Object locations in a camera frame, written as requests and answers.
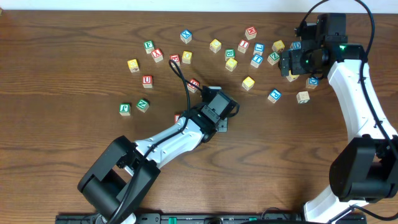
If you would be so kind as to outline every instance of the wooden table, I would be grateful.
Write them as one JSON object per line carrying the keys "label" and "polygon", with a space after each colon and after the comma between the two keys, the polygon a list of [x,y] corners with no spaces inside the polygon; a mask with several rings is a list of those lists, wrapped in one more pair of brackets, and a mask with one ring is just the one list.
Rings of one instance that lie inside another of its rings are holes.
{"label": "wooden table", "polygon": [[[314,21],[316,15],[310,16]],[[227,133],[183,154],[162,168],[142,208],[165,213],[256,213],[268,207],[299,211],[328,185],[332,161],[347,145],[345,122],[327,82],[309,90],[304,105],[295,99],[305,79],[289,83],[277,65],[250,66],[253,43],[297,40],[293,28],[303,14],[182,12],[4,11],[0,17],[0,223],[53,223],[59,213],[89,213],[94,208],[77,191],[78,181],[118,136],[144,139],[174,123],[186,108],[181,81],[167,64],[170,54],[193,52],[182,64],[187,79],[222,86],[241,105]],[[370,53],[371,77],[389,121],[398,128],[398,16],[375,15],[376,38]],[[224,50],[237,49],[244,29],[255,26],[238,67],[225,69]],[[180,32],[193,40],[184,44]],[[366,46],[369,19],[349,15],[352,43]],[[222,50],[209,44],[217,38]],[[153,40],[165,60],[155,63],[143,42]],[[131,74],[127,61],[138,59]],[[144,89],[143,75],[154,76]],[[256,84],[241,87],[250,75]],[[282,92],[268,102],[273,88]],[[192,103],[200,96],[190,94]],[[125,118],[122,102],[150,101],[142,113]],[[397,211],[398,200],[368,209],[380,215]]]}

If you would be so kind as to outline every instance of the wood grain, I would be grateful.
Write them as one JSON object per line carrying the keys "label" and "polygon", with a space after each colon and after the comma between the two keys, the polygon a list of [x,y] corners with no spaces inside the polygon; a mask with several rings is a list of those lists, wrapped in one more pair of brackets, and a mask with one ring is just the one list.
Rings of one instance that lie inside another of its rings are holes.
{"label": "wood grain", "polygon": [[[314,21],[316,15],[310,16]],[[331,162],[347,144],[336,95],[327,82],[309,90],[298,105],[305,76],[293,83],[266,61],[250,66],[253,43],[295,41],[303,14],[5,11],[0,17],[0,223],[53,223],[59,213],[94,212],[76,189],[78,181],[108,144],[126,135],[144,139],[173,125],[185,109],[181,81],[167,60],[154,63],[143,42],[153,40],[165,58],[193,52],[182,64],[186,79],[219,85],[241,105],[227,133],[183,154],[162,168],[142,208],[166,213],[262,212],[268,207],[299,210],[328,185]],[[376,38],[369,56],[374,88],[384,112],[398,127],[398,16],[375,15]],[[255,26],[246,54],[236,52],[234,72],[224,68],[223,51],[236,49],[244,29]],[[180,32],[193,40],[184,44]],[[350,42],[369,39],[369,19],[348,16]],[[214,54],[209,44],[222,42]],[[140,72],[127,61],[136,58]],[[144,89],[141,76],[153,75]],[[253,89],[242,81],[250,75]],[[268,102],[273,88],[283,94]],[[123,118],[118,105],[147,98],[144,114]],[[200,101],[192,94],[193,103]],[[368,209],[396,212],[398,200]]]}

